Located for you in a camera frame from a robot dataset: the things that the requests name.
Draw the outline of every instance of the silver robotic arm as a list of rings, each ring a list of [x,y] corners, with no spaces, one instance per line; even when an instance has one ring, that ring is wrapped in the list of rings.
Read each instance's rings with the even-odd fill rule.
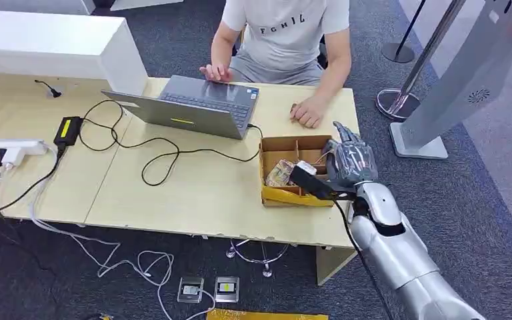
[[[350,230],[357,249],[375,262],[413,319],[484,319],[441,276],[386,186],[360,184],[354,210]]]

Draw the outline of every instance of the gray shorts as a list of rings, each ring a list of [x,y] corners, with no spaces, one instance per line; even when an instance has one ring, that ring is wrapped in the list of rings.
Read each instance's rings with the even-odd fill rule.
[[[250,55],[242,51],[232,58],[230,70],[233,81],[282,85],[318,86],[323,75],[323,68],[316,61],[291,71],[271,70],[252,60]]]

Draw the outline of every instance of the white cable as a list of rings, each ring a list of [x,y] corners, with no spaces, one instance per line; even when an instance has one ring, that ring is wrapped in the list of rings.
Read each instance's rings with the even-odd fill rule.
[[[44,146],[46,148],[48,148],[48,150],[54,155],[54,159],[57,159],[57,152],[56,150],[54,150],[53,148],[51,148],[50,146],[48,146],[47,144],[44,144]],[[38,199],[40,198],[40,196],[42,195],[42,193],[44,192],[44,189],[46,188],[46,185],[48,184],[50,178],[52,178],[53,175],[51,175],[50,177],[48,177],[48,179],[42,181],[40,187],[38,188],[37,192],[36,192],[36,196],[34,197],[34,199],[30,202],[29,204],[29,214],[30,214],[30,219],[32,220],[32,222],[34,222],[34,224],[44,230],[48,230],[48,231],[51,231],[51,232],[55,232],[55,233],[60,233],[62,235],[68,235],[70,236],[73,240],[75,240],[75,242],[77,242],[77,244],[79,244],[79,246],[83,249],[83,252],[85,252],[86,255],[88,255],[98,266],[99,266],[99,269],[97,270],[97,276],[99,278],[101,278],[102,276],[104,276],[107,272],[109,272],[110,270],[113,270],[114,268],[122,265],[122,264],[129,264],[130,266],[132,266],[132,268],[140,275],[142,276],[142,278],[146,279],[146,281],[150,282],[151,284],[155,285],[158,287],[158,290],[157,290],[157,296],[158,296],[158,302],[160,303],[160,307],[162,308],[162,311],[164,312],[164,314],[166,315],[166,317],[169,319],[169,320],[172,320],[172,318],[169,316],[168,312],[166,311],[166,309],[164,308],[164,304],[162,303],[162,298],[160,296],[160,291],[162,289],[162,286],[164,286],[170,279],[171,277],[171,267],[172,267],[172,264],[173,264],[173,255],[172,254],[169,254],[169,253],[165,253],[165,252],[158,252],[158,251],[151,251],[151,250],[144,250],[142,252],[140,252],[137,256],[137,264],[135,265],[134,263],[130,262],[129,260],[121,260],[117,263],[115,263],[114,265],[112,266],[108,266],[108,263],[110,262],[111,258],[113,257],[113,255],[115,254],[115,252],[117,251],[117,249],[121,246],[122,243],[120,242],[107,242],[107,241],[103,241],[103,240],[100,240],[100,239],[96,239],[96,238],[90,238],[90,237],[85,237],[83,235],[79,235],[77,233],[72,233],[72,232],[68,232],[68,231],[64,231],[64,230],[60,230],[38,218],[36,218],[36,213],[35,213],[35,206],[36,206],[36,202],[38,202]],[[82,242],[80,241],[80,239],[84,239],[84,240],[88,240],[88,241],[96,241],[96,242],[99,242],[99,243],[102,243],[104,245],[114,245],[115,248],[111,251],[111,253],[109,254],[109,256],[106,258],[105,262],[103,263],[100,263],[92,254],[90,254],[90,252],[85,248],[85,246],[82,244]],[[140,257],[144,254],[144,253],[150,253],[150,254],[154,254],[154,255],[159,255],[158,258],[156,258],[152,263],[150,263],[150,265],[146,268],[146,269],[142,269],[142,266],[140,264]],[[148,270],[150,270],[150,268],[152,268],[158,261],[164,259],[164,258],[167,258],[167,261],[168,261],[168,267],[167,267],[167,270],[166,270],[166,273],[164,274],[164,277],[162,278],[162,280],[160,281],[160,283],[156,283],[154,281],[152,281],[150,278],[152,277],[152,275],[150,273],[148,273]],[[216,301],[215,301],[215,298],[210,294],[208,293],[207,291],[205,290],[201,290],[202,293],[208,295],[211,300],[213,301],[213,306],[205,311],[201,311],[201,312],[198,312],[192,316],[190,316],[189,318],[187,318],[186,320],[192,320],[193,318],[195,317],[198,317],[200,315],[203,315],[203,314],[206,314],[208,312],[211,312],[212,310],[214,310],[215,308],[215,304],[216,304]]]

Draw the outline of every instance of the stanchion base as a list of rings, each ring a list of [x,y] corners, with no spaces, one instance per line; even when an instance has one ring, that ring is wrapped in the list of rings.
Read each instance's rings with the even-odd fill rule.
[[[415,53],[408,46],[404,45],[399,54],[395,55],[399,48],[399,43],[386,43],[381,48],[381,54],[388,60],[397,63],[412,62],[415,58]]]
[[[399,89],[384,89],[378,93],[376,98],[376,107],[380,112],[392,119],[397,121],[405,121],[409,116],[416,110],[416,108],[421,104],[419,98],[417,98],[414,94],[410,93],[405,100],[405,103],[401,107],[400,110],[396,114],[391,114],[389,109],[393,102],[399,96],[401,90]]]
[[[428,144],[422,146],[420,149],[407,148],[403,143],[403,137],[401,136],[401,126],[403,124],[394,122],[389,125],[389,131],[393,140],[393,146],[395,148],[395,154],[399,157],[404,158],[422,158],[422,159],[439,159],[444,160],[449,157],[449,153],[443,144],[443,140],[440,137],[436,137]]]

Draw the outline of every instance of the human hand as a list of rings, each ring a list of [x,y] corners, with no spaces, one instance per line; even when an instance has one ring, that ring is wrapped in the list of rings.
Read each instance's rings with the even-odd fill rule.
[[[205,67],[200,67],[199,70],[205,75],[207,80],[230,82],[233,80],[233,74],[222,63],[214,65],[208,64]]]
[[[289,116],[293,121],[298,121],[308,128],[316,128],[328,108],[328,99],[314,95],[302,103],[293,104]]]

